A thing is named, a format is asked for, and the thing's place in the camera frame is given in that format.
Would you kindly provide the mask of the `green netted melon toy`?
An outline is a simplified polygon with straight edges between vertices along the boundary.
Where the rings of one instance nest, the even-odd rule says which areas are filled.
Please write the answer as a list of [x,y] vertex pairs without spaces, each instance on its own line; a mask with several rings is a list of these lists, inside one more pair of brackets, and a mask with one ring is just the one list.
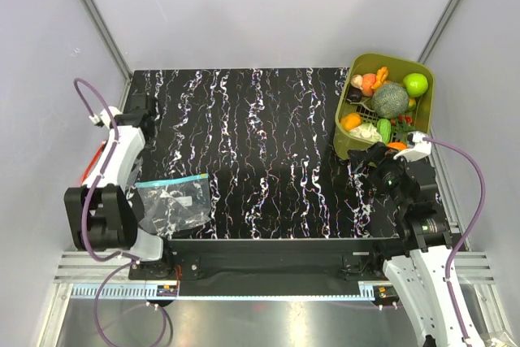
[[409,95],[403,86],[388,82],[374,92],[371,105],[379,117],[394,119],[406,112]]

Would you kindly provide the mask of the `olive green plastic basket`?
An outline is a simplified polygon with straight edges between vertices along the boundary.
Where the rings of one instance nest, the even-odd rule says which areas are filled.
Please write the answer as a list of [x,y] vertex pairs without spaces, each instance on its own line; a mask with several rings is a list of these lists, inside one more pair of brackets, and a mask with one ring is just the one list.
[[343,160],[349,157],[350,150],[364,150],[371,146],[372,143],[368,140],[355,137],[351,135],[350,132],[345,131],[340,124],[341,119],[346,115],[356,113],[361,116],[364,124],[370,123],[376,125],[379,120],[377,114],[371,109],[370,99],[368,97],[364,97],[357,103],[348,101],[347,95],[350,90],[350,81],[356,75],[374,73],[381,67],[388,68],[389,80],[392,82],[401,82],[404,77],[410,73],[419,73],[427,78],[428,90],[417,99],[416,107],[411,111],[411,126],[420,132],[430,132],[435,91],[435,77],[430,69],[421,63],[386,54],[360,54],[354,59],[349,69],[335,114],[336,130],[333,138],[333,146],[336,155]]

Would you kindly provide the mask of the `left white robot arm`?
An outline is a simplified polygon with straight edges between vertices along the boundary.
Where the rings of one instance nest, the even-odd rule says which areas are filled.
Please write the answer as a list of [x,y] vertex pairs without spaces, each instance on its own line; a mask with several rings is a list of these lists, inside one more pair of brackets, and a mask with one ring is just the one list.
[[164,252],[164,240],[139,227],[144,206],[137,199],[129,202],[126,191],[133,186],[137,158],[155,136],[157,100],[136,95],[128,110],[111,106],[95,119],[109,129],[101,157],[81,186],[64,194],[71,236],[82,251],[115,250],[118,254],[147,262],[147,269],[159,279],[175,270],[175,259]]

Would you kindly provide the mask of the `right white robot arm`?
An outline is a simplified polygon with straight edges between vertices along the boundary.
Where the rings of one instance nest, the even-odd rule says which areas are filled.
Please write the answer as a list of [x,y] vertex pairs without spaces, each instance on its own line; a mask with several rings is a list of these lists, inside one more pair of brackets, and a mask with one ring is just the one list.
[[399,151],[377,142],[349,151],[354,172],[396,207],[400,243],[377,247],[369,258],[373,276],[387,279],[403,305],[420,346],[482,346],[468,311],[457,272],[444,207],[438,202],[431,143],[416,141]]

